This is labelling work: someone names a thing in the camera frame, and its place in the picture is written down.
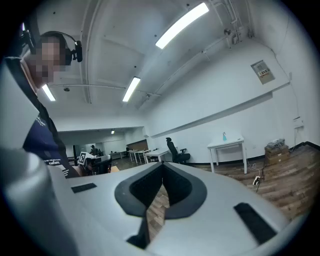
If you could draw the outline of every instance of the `fluorescent light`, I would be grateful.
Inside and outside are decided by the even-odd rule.
[[[124,95],[124,97],[123,97],[123,102],[127,102],[129,99],[130,99],[130,97],[131,97],[131,94],[134,92],[134,90],[136,89],[136,87],[137,87],[137,85],[139,84],[139,82],[140,82],[140,78],[139,77],[134,77],[133,79],[132,79],[132,82],[130,83],[130,86],[129,86],[129,88],[128,88],[128,90],[126,91],[126,93],[125,93],[125,95]]]
[[[48,98],[49,98],[50,101],[52,101],[52,102],[55,102],[55,101],[56,101],[55,97],[52,95],[51,91],[49,90],[48,85],[45,84],[45,85],[42,87],[42,89],[44,90],[45,94],[48,96]]]
[[[203,2],[181,17],[176,23],[174,23],[161,38],[155,43],[156,46],[163,49],[165,46],[186,26],[198,19],[200,16],[209,12],[208,7]]]

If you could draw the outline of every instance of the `ceiling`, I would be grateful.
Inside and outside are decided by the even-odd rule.
[[[190,8],[206,3],[209,12],[179,33],[164,49],[155,43]],[[224,29],[233,30],[225,4],[199,0],[56,0],[44,2],[36,10],[40,34],[60,31],[81,40],[83,61],[72,61],[65,72],[55,74],[49,88],[56,101],[47,108],[93,105],[106,108],[143,107],[161,95],[207,55],[227,49]],[[233,0],[248,25],[245,0]],[[73,42],[67,38],[72,50]],[[122,99],[134,76],[141,81],[128,103]]]

